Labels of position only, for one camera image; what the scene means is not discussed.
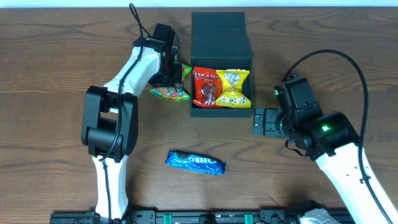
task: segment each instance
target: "wooden table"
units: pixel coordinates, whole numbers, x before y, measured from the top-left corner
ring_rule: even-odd
[[[369,86],[366,152],[398,205],[397,8],[139,9],[139,15],[151,31],[156,22],[170,23],[189,62],[192,11],[246,12],[256,106],[277,106],[273,86],[307,53],[336,49],[353,57]],[[127,7],[0,10],[1,223],[48,223],[53,211],[96,205],[95,167],[80,142],[85,91],[119,72],[138,35]],[[344,112],[359,131],[363,92],[347,61],[319,55],[297,73],[308,78],[324,113]],[[282,139],[253,136],[252,118],[191,118],[189,101],[169,102],[148,89],[139,98],[139,140],[127,166],[132,205],[258,209],[312,198],[344,207],[314,162],[286,150]],[[167,167],[172,149],[219,157],[226,173]]]

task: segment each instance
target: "open box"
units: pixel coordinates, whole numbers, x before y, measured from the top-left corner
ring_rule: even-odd
[[[193,117],[250,117],[254,111],[254,79],[251,70],[252,52],[246,33],[244,12],[192,13],[192,71],[197,67],[212,69],[245,69],[250,74],[243,83],[243,93],[251,108],[207,109],[192,103],[195,84],[191,73],[191,108]]]

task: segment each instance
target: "blue oreo package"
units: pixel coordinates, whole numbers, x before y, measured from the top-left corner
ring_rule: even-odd
[[[165,163],[172,167],[203,174],[223,175],[225,171],[225,163],[219,160],[184,152],[169,152]]]

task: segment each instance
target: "red snack bag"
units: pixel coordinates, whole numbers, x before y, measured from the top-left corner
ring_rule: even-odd
[[[195,99],[193,103],[202,108],[222,108],[216,105],[216,99],[223,90],[223,82],[216,70],[210,68],[193,68],[193,82],[195,84]]]

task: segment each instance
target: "yellow snack bag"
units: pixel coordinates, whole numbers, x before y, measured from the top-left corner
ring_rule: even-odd
[[[223,92],[216,100],[216,105],[230,108],[250,108],[250,100],[243,94],[243,81],[250,71],[240,69],[217,70],[223,82]]]

